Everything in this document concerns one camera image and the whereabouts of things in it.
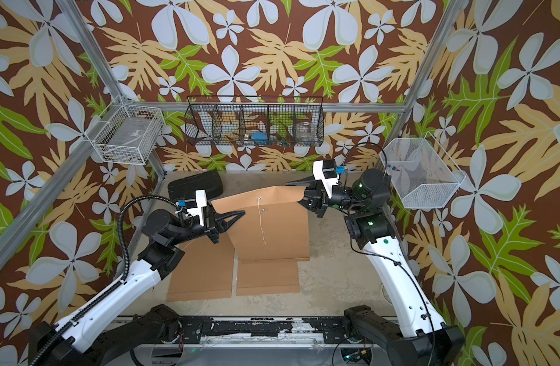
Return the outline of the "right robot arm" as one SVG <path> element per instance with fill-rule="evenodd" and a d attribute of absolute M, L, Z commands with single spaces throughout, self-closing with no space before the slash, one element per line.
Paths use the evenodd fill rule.
<path fill-rule="evenodd" d="M 304 188 L 300 204 L 316 216 L 323 217 L 329 208 L 342 213 L 351 250 L 370 260 L 397 316 L 390 321 L 368 306 L 351 307 L 344 312 L 345 338 L 380 346 L 392 365 L 453 365 L 465 337 L 427 299 L 403 254 L 394 225 L 383 211 L 391 178 L 379 169 L 368 169 L 347 185 L 343 174 L 342 166 L 322 169 L 318 176 L 291 185 Z"/>

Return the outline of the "brown file bag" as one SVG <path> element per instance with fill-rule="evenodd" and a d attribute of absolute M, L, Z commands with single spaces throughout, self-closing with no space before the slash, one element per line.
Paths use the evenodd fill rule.
<path fill-rule="evenodd" d="M 300 290 L 297 261 L 239 261 L 238 296 L 298 293 Z"/>
<path fill-rule="evenodd" d="M 227 232 L 240 260 L 310 259 L 309 211 L 300 205 L 304 190 L 304 187 L 273 186 L 212 202 L 219 214 L 245 212 Z"/>
<path fill-rule="evenodd" d="M 203 236 L 182 248 L 183 259 L 170 275 L 166 299 L 172 301 L 211 300 L 232 294 L 234 245 L 225 233 L 214 244 Z"/>

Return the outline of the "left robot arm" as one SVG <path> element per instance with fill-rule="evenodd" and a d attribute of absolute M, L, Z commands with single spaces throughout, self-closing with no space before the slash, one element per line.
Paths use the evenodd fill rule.
<path fill-rule="evenodd" d="M 178 339 L 179 314 L 165 305 L 154 307 L 130 323 L 108 330 L 108 326 L 138 297 L 167 278 L 185 253 L 179 244 L 206 236 L 218 243 L 245 215 L 243 210 L 217 213 L 205 207 L 165 209 L 152 212 L 142 232 L 149 243 L 137 260 L 124 259 L 124 271 L 99 294 L 54 324 L 43 322 L 30 335 L 30 365 L 106 365 L 151 341 Z"/>

